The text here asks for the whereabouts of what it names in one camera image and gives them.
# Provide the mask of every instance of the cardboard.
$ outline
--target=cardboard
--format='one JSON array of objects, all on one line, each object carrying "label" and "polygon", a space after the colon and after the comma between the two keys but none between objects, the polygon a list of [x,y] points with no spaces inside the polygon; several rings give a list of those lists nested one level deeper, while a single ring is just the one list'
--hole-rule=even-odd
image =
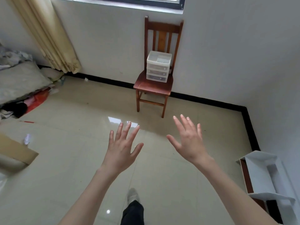
[{"label": "cardboard", "polygon": [[25,145],[10,139],[2,133],[0,133],[0,154],[27,165],[30,165],[39,155],[36,151],[27,148]]}]

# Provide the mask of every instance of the finger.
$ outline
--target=finger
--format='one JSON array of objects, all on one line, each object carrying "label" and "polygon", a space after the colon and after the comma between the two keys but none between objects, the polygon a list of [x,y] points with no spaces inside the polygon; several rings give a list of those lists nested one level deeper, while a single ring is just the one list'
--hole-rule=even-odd
[{"label": "finger", "polygon": [[122,128],[123,128],[123,123],[121,122],[119,124],[119,128],[117,130],[117,133],[115,134],[115,140],[119,140],[121,137],[121,133],[122,133]]},{"label": "finger", "polygon": [[139,143],[135,148],[134,151],[131,153],[131,156],[134,157],[134,159],[137,157],[137,155],[140,153],[142,147],[144,146],[144,143]]},{"label": "finger", "polygon": [[200,138],[201,138],[201,140],[202,140],[201,124],[198,124],[198,125],[197,125],[197,133],[198,133],[198,136],[200,136]]},{"label": "finger", "polygon": [[135,136],[137,135],[137,132],[139,131],[140,126],[138,125],[137,127],[134,128],[132,133],[130,134],[128,141],[132,144],[133,140],[135,139]]},{"label": "finger", "polygon": [[110,139],[108,140],[108,146],[110,146],[113,143],[113,131],[110,131]]},{"label": "finger", "polygon": [[177,126],[179,133],[185,132],[185,128],[183,127],[181,122],[178,120],[178,118],[176,116],[173,116],[173,119],[174,119],[175,125]]},{"label": "finger", "polygon": [[190,130],[192,127],[189,125],[186,118],[183,115],[180,115],[180,117],[181,117],[181,121],[182,121],[182,124],[183,124],[183,127],[185,128],[185,130]]},{"label": "finger", "polygon": [[194,131],[196,131],[196,127],[195,127],[194,123],[192,122],[192,120],[191,120],[189,117],[187,117],[187,122],[188,122],[189,125],[192,127],[192,129],[193,129]]},{"label": "finger", "polygon": [[181,144],[178,143],[177,140],[171,135],[167,135],[167,139],[170,141],[170,143],[173,145],[173,147],[177,150],[181,147]]},{"label": "finger", "polygon": [[130,126],[131,126],[131,121],[129,121],[129,122],[127,123],[125,129],[122,131],[121,139],[126,140],[128,131],[129,131],[129,129],[130,129]]}]

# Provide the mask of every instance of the chair seat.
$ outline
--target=chair seat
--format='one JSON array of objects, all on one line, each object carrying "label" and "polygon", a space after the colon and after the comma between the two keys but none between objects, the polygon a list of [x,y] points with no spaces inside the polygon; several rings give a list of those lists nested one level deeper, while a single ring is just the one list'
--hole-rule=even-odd
[{"label": "chair seat", "polygon": [[173,76],[169,74],[168,80],[166,83],[148,80],[146,78],[146,71],[142,71],[137,81],[135,82],[133,88],[146,91],[154,94],[161,94],[161,95],[170,95],[173,86]]}]

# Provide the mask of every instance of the wooden chair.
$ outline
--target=wooden chair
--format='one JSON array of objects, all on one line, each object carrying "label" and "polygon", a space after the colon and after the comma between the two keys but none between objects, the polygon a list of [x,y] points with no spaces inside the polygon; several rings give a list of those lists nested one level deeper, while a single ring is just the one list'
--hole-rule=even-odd
[{"label": "wooden chair", "polygon": [[[144,70],[141,72],[139,77],[137,78],[137,81],[135,82],[133,88],[136,90],[136,96],[137,96],[137,112],[140,111],[140,102],[150,103],[158,106],[163,106],[163,114],[162,118],[165,115],[166,105],[168,97],[171,94],[172,85],[173,85],[173,71],[177,56],[177,50],[179,46],[180,36],[182,32],[183,27],[183,21],[180,23],[180,25],[174,25],[174,24],[167,24],[167,23],[161,23],[161,22],[150,22],[148,19],[148,16],[145,17],[145,66]],[[176,33],[178,34],[176,48],[174,52],[173,57],[173,63],[171,65],[171,73],[169,74],[168,80],[166,83],[148,80],[146,79],[146,68],[147,68],[147,58],[148,58],[148,30],[153,30],[153,44],[152,44],[152,50],[155,50],[156,47],[156,32],[159,31],[158,35],[158,45],[157,45],[157,51],[165,52],[165,45],[166,45],[166,37],[167,33],[169,33],[168,36],[168,45],[167,45],[167,53],[170,53],[170,46],[171,46],[171,39],[172,34]],[[141,99],[142,93],[152,93],[157,95],[162,95],[165,97],[165,103],[158,103],[158,102],[152,102],[148,100]]]}]

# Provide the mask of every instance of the left hand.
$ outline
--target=left hand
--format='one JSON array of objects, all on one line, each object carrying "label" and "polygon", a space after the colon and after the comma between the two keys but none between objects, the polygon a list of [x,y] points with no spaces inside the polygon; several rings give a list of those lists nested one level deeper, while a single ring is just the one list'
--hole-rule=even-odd
[{"label": "left hand", "polygon": [[114,132],[112,130],[110,131],[108,149],[101,168],[105,169],[106,172],[113,176],[118,176],[121,172],[129,168],[144,146],[144,143],[139,143],[134,151],[130,153],[133,140],[140,129],[140,126],[138,125],[128,139],[126,139],[130,126],[131,122],[128,122],[125,129],[122,131],[123,123],[121,122],[115,135],[115,140],[113,138]]}]

